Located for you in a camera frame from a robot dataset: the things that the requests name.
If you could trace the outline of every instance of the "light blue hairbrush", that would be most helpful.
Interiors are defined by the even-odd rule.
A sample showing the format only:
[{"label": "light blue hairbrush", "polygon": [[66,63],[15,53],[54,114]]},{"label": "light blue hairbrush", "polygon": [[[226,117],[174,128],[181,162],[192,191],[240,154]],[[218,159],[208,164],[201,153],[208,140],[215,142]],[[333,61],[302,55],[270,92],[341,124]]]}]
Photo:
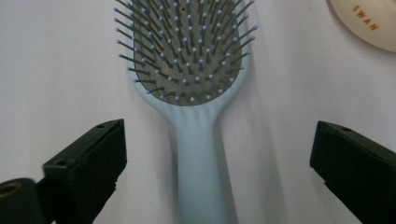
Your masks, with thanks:
[{"label": "light blue hairbrush", "polygon": [[115,21],[134,86],[177,133],[179,222],[230,224],[214,128],[248,76],[242,0],[134,0]]}]

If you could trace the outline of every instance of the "white tabletop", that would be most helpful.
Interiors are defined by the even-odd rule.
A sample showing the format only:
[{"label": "white tabletop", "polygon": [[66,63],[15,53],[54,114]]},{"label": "white tabletop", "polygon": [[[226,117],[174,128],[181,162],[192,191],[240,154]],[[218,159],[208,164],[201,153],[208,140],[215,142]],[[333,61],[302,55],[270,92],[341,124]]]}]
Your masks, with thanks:
[{"label": "white tabletop", "polygon": [[[0,182],[96,124],[125,119],[128,165],[95,223],[174,224],[173,130],[134,91],[115,1],[0,1]],[[309,167],[318,120],[396,149],[396,53],[372,47],[325,0],[257,0],[247,85],[219,120],[240,224],[360,223]]]}]

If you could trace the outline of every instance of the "gray bristle pad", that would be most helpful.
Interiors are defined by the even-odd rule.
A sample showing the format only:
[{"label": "gray bristle pad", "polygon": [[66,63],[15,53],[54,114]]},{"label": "gray bristle pad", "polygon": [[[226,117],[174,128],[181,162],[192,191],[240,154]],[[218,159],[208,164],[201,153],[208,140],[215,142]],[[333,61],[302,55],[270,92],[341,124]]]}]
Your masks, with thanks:
[{"label": "gray bristle pad", "polygon": [[234,0],[138,0],[127,4],[134,67],[148,94],[201,105],[227,91],[243,54]]}]

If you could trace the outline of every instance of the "round container lid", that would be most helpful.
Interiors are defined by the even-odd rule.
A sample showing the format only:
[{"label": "round container lid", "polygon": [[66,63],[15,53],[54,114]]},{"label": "round container lid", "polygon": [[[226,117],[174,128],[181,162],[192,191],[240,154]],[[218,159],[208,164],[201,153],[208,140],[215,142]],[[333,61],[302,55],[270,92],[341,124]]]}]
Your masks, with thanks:
[{"label": "round container lid", "polygon": [[396,0],[330,0],[344,25],[364,41],[396,52]]}]

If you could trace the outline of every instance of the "white backdrop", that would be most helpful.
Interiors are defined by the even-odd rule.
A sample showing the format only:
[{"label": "white backdrop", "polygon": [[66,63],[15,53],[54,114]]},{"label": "white backdrop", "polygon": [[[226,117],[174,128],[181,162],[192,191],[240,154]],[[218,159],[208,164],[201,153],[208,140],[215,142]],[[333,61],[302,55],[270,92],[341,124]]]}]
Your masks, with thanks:
[{"label": "white backdrop", "polygon": [[[318,120],[396,149],[396,53],[350,33],[325,0],[257,0],[247,85],[220,118],[241,224],[360,223],[309,167]],[[0,0],[0,182],[92,126],[125,119],[128,165],[97,224],[174,224],[172,128],[117,55],[110,0]]]}]

